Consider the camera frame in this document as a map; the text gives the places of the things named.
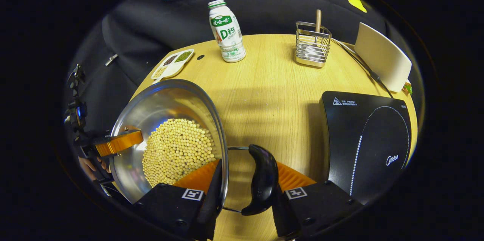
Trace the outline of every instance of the stainless steel basket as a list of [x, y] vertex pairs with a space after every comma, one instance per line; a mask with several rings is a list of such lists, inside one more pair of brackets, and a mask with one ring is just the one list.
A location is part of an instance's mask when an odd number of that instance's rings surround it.
[[331, 32], [321, 27], [321, 32], [307, 31], [301, 26], [312, 26], [314, 23], [296, 22], [296, 62], [323, 67], [330, 50]]

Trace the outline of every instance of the induction cooktop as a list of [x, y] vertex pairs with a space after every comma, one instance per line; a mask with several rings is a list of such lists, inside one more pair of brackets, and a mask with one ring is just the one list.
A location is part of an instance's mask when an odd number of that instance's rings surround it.
[[366, 204], [391, 186], [406, 166], [411, 142], [406, 103], [325, 91], [320, 108], [328, 179]]

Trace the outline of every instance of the wooden table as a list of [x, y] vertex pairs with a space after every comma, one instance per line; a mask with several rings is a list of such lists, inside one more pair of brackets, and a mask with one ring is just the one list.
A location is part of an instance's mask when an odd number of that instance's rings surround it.
[[[388, 94], [334, 41], [323, 68], [295, 62], [295, 40], [290, 34], [244, 36], [247, 56], [236, 63], [222, 59], [215, 40], [180, 48], [173, 52], [193, 48], [195, 55], [174, 79], [192, 81], [211, 97], [223, 123], [228, 146], [260, 145], [279, 162], [315, 181], [323, 181], [318, 107], [322, 93]], [[152, 84], [150, 77], [156, 67], [133, 97]], [[410, 95], [402, 91], [392, 95], [404, 100], [408, 108], [411, 157], [417, 141], [415, 107]], [[240, 210], [251, 200], [250, 183], [255, 163], [247, 151], [229, 151], [228, 156], [230, 180], [225, 206]], [[270, 209], [254, 216], [222, 210], [217, 219], [215, 240], [275, 239], [277, 234]]]

